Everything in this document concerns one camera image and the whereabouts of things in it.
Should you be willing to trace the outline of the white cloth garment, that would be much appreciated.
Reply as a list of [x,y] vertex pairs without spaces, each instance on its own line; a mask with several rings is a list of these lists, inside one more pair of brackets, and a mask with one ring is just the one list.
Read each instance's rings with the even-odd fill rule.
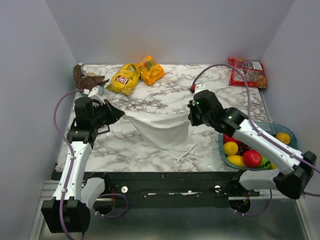
[[182,163],[196,146],[189,137],[186,113],[126,111],[125,118],[139,131],[143,141]]

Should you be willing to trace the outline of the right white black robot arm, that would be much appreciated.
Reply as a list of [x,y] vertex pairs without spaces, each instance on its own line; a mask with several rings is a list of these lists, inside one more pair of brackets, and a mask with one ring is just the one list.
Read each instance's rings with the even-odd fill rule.
[[230,183],[230,191],[241,196],[247,190],[278,190],[297,200],[311,180],[316,155],[311,151],[294,149],[255,124],[237,108],[223,108],[216,95],[204,86],[196,86],[193,99],[187,105],[192,126],[206,125],[252,147],[273,164],[275,170],[246,170]]

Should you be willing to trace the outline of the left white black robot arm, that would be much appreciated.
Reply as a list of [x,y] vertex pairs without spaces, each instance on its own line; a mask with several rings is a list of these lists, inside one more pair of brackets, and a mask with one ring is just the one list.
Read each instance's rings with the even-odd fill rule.
[[125,113],[107,100],[80,97],[74,102],[75,118],[62,138],[68,146],[59,184],[51,200],[43,202],[41,212],[51,233],[84,234],[90,225],[91,209],[98,197],[110,194],[111,185],[102,178],[83,184],[85,168],[98,130],[116,123]]

